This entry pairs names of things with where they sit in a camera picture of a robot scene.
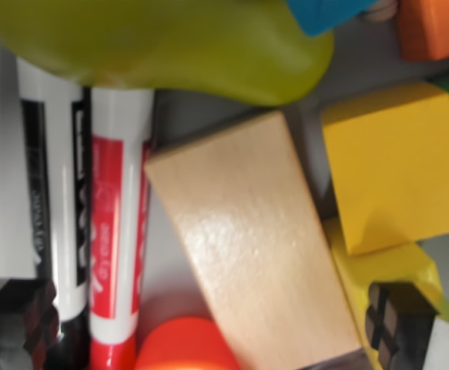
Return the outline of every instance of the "orange round block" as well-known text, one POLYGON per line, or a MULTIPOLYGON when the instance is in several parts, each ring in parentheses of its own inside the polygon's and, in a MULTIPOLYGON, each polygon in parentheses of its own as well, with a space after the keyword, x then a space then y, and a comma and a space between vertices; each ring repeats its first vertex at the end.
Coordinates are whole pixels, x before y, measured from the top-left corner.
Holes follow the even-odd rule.
POLYGON ((397 24, 404 59, 449 57, 449 0, 400 0, 397 24))
POLYGON ((240 370, 240 367, 213 322, 177 318, 149 334, 135 369, 240 370))

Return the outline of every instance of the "blue block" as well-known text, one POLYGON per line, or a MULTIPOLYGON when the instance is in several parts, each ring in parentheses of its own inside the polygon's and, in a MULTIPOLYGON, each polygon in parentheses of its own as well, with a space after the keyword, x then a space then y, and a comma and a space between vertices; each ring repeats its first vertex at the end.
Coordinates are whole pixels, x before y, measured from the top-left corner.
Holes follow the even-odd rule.
POLYGON ((287 0, 308 36, 316 36, 368 9, 377 0, 287 0))

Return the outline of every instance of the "red label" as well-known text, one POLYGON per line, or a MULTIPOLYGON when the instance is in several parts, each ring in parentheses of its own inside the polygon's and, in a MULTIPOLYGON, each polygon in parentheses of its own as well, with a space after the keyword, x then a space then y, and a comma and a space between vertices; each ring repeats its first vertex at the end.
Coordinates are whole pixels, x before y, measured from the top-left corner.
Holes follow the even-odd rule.
POLYGON ((139 296, 142 284, 142 267, 147 235, 147 209, 149 203, 149 182, 147 181, 144 165, 150 151, 150 142, 145 142, 142 148, 142 168, 140 174, 140 196, 139 196, 139 225, 137 227, 137 248, 135 258, 135 273, 133 281, 132 313, 139 310, 139 296))
POLYGON ((91 311, 114 318, 122 206, 123 142, 92 137, 91 311))

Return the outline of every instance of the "yellow block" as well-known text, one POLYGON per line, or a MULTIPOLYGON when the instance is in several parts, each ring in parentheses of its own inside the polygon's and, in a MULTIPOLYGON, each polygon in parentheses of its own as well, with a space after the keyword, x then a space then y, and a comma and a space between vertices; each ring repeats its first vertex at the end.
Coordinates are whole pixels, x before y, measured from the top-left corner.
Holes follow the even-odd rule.
POLYGON ((449 233, 449 95, 426 82, 333 104, 323 134, 350 254, 449 233))
POLYGON ((447 301, 434 261, 415 243, 407 243, 377 253, 350 256, 347 254, 338 219, 323 225, 332 248, 340 279, 356 322, 361 343, 367 352, 374 370, 382 370, 378 362, 378 351, 370 347, 365 332, 366 311, 370 305, 368 289, 374 281, 412 281, 426 298, 442 312, 447 301))

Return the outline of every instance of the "red cap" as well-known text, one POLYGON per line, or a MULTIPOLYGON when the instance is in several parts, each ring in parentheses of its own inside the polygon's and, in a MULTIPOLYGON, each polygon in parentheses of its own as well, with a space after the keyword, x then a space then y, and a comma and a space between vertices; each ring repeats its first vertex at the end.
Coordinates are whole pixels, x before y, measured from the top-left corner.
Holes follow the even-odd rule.
POLYGON ((91 341, 90 370, 133 370, 135 366, 135 334, 123 343, 106 345, 91 341))

